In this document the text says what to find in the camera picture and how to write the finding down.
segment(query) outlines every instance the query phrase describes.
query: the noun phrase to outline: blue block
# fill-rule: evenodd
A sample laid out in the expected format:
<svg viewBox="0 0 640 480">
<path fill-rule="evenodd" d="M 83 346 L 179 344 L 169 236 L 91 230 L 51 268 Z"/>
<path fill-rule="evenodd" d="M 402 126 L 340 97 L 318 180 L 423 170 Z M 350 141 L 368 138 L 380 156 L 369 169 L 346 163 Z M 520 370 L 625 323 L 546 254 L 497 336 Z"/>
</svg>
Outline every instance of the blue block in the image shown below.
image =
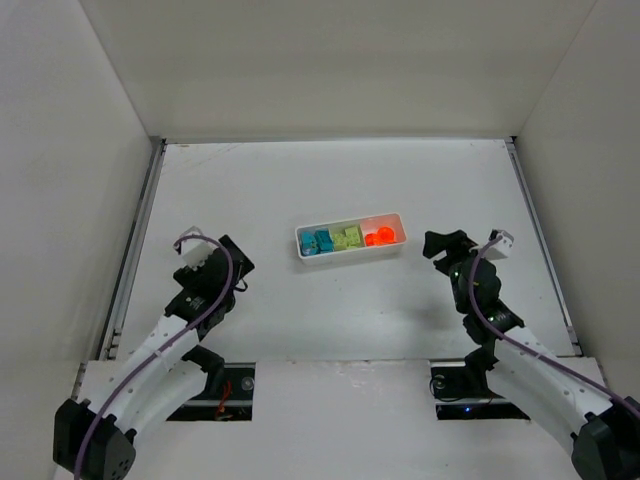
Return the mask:
<svg viewBox="0 0 640 480">
<path fill-rule="evenodd" d="M 333 240 L 331 240 L 329 230 L 316 230 L 315 237 L 320 253 L 333 252 Z"/>
<path fill-rule="evenodd" d="M 302 232 L 300 234 L 300 253 L 305 257 L 318 253 L 316 238 L 309 232 Z"/>
</svg>

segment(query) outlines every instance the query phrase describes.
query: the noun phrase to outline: robotic arm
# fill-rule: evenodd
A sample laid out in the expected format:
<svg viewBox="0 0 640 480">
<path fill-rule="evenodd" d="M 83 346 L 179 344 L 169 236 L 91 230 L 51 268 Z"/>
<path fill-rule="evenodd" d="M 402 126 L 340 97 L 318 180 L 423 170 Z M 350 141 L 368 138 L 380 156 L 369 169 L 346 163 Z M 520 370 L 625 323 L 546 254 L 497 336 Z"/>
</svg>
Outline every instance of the robotic arm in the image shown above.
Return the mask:
<svg viewBox="0 0 640 480">
<path fill-rule="evenodd" d="M 425 234 L 423 255 L 444 252 L 433 263 L 449 277 L 465 329 L 480 345 L 465 358 L 468 388 L 489 390 L 519 407 L 571 456 L 583 480 L 639 477 L 640 405 L 564 366 L 499 300 L 496 268 L 482 257 L 506 258 L 512 245 L 503 231 L 494 230 L 480 251 L 461 230 Z"/>
<path fill-rule="evenodd" d="M 173 275 L 182 291 L 154 330 L 102 391 L 81 403 L 69 399 L 56 412 L 53 459 L 73 472 L 82 457 L 79 478 L 124 478 L 141 438 L 187 400 L 220 386 L 224 359 L 199 343 L 233 309 L 234 291 L 242 291 L 236 286 L 254 265 L 228 236 L 217 242 L 226 252 L 213 250 L 197 229 L 183 238 L 176 250 L 187 266 Z"/>
</svg>

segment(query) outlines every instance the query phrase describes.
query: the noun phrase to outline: white table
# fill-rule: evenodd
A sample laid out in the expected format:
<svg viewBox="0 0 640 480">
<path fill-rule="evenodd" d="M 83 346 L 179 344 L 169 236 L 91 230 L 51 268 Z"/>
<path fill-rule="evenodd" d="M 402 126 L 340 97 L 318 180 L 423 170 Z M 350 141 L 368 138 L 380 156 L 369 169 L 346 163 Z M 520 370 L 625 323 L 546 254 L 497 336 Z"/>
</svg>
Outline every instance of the white table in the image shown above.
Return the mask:
<svg viewBox="0 0 640 480">
<path fill-rule="evenodd" d="M 297 225 L 398 212 L 399 257 L 307 267 Z M 502 299 L 547 347 L 573 355 L 516 174 L 502 140 L 394 139 L 168 147 L 119 357 L 179 291 L 171 245 L 192 225 L 229 234 L 255 263 L 236 308 L 204 345 L 227 361 L 460 358 L 475 348 L 447 278 L 422 257 L 424 232 L 515 235 L 498 263 Z"/>
<path fill-rule="evenodd" d="M 602 381 L 595 360 L 566 360 Z M 81 398 L 119 366 L 91 362 Z M 428 383 L 426 361 L 258 362 L 250 422 L 167 422 L 126 480 L 578 480 L 534 423 L 438 421 Z"/>
</svg>

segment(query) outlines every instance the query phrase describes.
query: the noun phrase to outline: divided plastic bin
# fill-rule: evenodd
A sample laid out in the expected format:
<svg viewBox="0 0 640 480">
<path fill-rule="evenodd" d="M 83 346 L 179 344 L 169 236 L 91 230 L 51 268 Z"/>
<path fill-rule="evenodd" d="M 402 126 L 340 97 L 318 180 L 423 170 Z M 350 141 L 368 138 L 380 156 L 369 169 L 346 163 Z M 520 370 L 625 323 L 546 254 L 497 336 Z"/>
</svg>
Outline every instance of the divided plastic bin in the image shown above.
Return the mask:
<svg viewBox="0 0 640 480">
<path fill-rule="evenodd" d="M 353 227 L 358 227 L 361 232 L 361 242 L 357 248 L 317 253 L 315 255 L 303 255 L 301 249 L 301 235 L 303 233 L 310 233 L 313 235 L 317 230 L 328 230 L 329 233 L 334 236 L 336 233 L 343 233 L 346 229 Z M 381 227 L 391 228 L 395 234 L 395 241 L 393 243 L 382 245 L 365 245 L 365 237 L 368 234 L 377 234 Z M 307 225 L 296 228 L 295 235 L 298 257 L 300 257 L 300 260 L 302 260 L 306 265 L 349 262 L 355 259 L 389 255 L 400 251 L 407 241 L 407 235 L 404 231 L 402 220 L 400 219 L 400 215 L 397 213 L 351 218 L 330 223 L 319 223 L 317 225 Z"/>
</svg>

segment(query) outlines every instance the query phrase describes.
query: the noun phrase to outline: white container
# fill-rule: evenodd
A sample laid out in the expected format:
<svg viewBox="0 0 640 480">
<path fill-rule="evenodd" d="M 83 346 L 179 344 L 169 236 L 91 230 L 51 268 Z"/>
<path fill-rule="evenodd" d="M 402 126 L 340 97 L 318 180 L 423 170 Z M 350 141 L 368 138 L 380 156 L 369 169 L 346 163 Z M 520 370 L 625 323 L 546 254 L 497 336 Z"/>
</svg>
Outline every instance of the white container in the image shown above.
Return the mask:
<svg viewBox="0 0 640 480">
<path fill-rule="evenodd" d="M 300 251 L 300 234 L 303 232 L 309 232 L 313 234 L 316 230 L 328 229 L 329 231 L 335 229 L 344 229 L 360 225 L 362 230 L 362 239 L 368 233 L 377 233 L 380 227 L 391 227 L 395 232 L 395 243 L 386 245 L 377 245 L 371 247 L 360 247 L 349 250 L 341 250 L 337 252 L 318 253 L 316 255 L 304 256 Z M 402 220 L 397 213 L 388 213 L 386 215 L 375 215 L 373 217 L 352 218 L 348 220 L 339 220 L 330 223 L 319 223 L 317 225 L 308 225 L 304 227 L 298 227 L 295 231 L 296 235 L 296 249 L 298 251 L 298 257 L 306 265 L 325 265 L 328 263 L 342 263 L 351 262 L 356 259 L 379 257 L 381 255 L 389 255 L 400 251 L 402 246 L 407 242 L 407 234 L 402 226 Z"/>
</svg>

